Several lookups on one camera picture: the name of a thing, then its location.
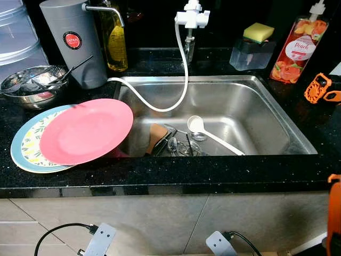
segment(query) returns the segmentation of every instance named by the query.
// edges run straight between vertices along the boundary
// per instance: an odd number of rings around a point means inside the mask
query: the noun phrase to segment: stainless steel sink
[[[158,108],[172,106],[184,85],[184,77],[123,79]],[[134,113],[133,128],[120,145],[123,152],[143,156],[149,144],[152,123],[169,124],[190,133],[187,119],[199,115],[204,119],[206,130],[246,155],[317,154],[257,77],[194,76],[189,81],[184,101],[167,113],[149,109],[127,87],[118,88],[118,99],[127,103]],[[176,137],[185,141],[185,136],[179,132]],[[197,143],[208,155],[234,155],[210,138]]]

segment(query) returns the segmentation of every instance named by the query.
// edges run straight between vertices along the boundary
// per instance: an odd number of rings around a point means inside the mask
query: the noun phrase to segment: red logo label
[[[79,49],[82,45],[82,39],[75,32],[66,32],[63,39],[66,45],[73,50]]]

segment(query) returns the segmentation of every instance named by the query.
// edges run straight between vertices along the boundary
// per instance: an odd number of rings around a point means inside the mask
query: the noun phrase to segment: pink plate
[[[98,99],[78,104],[56,117],[40,140],[51,162],[75,165],[89,162],[116,148],[128,135],[133,112],[119,100]]]

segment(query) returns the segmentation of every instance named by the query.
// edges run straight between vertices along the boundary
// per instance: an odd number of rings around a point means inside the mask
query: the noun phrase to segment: dark backsplash
[[[318,0],[200,0],[203,10],[210,10],[209,23],[204,29],[196,29],[196,47],[232,47],[243,30],[254,22],[263,23],[275,28],[272,38],[278,42],[273,55],[277,57],[291,26],[298,15],[308,14],[311,5]],[[52,34],[40,11],[42,0],[24,0],[38,37],[51,64],[62,64],[63,59]],[[182,11],[187,1],[173,0],[120,0],[122,13],[137,14],[142,18],[133,22],[126,20],[125,36],[128,48],[136,47],[177,47],[174,17]],[[325,0],[324,17],[331,20],[320,46],[312,60],[323,60],[327,66],[323,72],[341,61],[341,11],[340,0]]]

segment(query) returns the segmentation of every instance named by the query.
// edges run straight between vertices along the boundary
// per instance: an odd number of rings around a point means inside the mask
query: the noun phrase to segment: kitchen counter
[[[269,70],[237,72],[225,49],[202,50],[191,65],[190,75],[254,74],[318,151],[317,155],[207,156],[207,157],[101,157],[69,170],[34,174],[18,168],[10,146],[17,130],[41,111],[28,111],[0,97],[0,197],[67,197],[146,194],[259,193],[328,189],[327,178],[340,173],[341,107],[327,103],[312,105],[303,92],[316,73],[305,73],[295,85],[268,79]],[[178,53],[136,50],[130,67],[117,76],[183,75]],[[64,102],[112,98],[116,84],[84,91],[70,86]]]

